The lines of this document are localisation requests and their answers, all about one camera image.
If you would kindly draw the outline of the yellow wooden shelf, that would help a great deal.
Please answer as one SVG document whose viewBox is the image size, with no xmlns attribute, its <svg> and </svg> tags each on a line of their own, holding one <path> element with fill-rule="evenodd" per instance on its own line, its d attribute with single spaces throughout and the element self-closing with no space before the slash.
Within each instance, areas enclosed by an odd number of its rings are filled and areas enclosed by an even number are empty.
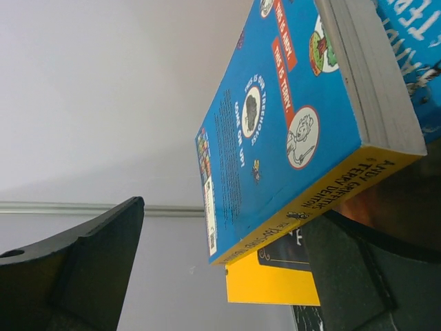
<svg viewBox="0 0 441 331">
<path fill-rule="evenodd" d="M 252 253 L 225 267 L 230 303 L 319 306 L 310 271 L 261 265 Z"/>
</svg>

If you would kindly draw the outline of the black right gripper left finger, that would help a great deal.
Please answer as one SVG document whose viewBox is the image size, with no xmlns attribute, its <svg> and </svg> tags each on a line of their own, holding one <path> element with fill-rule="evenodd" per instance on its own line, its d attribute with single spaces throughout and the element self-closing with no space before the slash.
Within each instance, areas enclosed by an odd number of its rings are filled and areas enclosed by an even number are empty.
<svg viewBox="0 0 441 331">
<path fill-rule="evenodd" d="M 2 330 L 116 330 L 144 220 L 132 197 L 1 254 Z"/>
</svg>

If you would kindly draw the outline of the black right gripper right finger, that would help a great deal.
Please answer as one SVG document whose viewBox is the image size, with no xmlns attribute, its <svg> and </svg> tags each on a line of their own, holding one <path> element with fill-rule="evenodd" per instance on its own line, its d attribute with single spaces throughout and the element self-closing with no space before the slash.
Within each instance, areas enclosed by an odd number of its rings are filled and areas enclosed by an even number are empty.
<svg viewBox="0 0 441 331">
<path fill-rule="evenodd" d="M 326 330 L 439 330 L 440 253 L 329 211 L 302 226 Z"/>
</svg>

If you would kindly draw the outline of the blue 130-Storey Treehouse book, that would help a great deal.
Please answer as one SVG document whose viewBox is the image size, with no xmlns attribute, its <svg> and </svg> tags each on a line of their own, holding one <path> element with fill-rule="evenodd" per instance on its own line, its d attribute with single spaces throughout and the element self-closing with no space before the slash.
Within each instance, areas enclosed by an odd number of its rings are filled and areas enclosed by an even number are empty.
<svg viewBox="0 0 441 331">
<path fill-rule="evenodd" d="M 427 153 L 372 1 L 255 1 L 195 138 L 211 264 Z"/>
</svg>

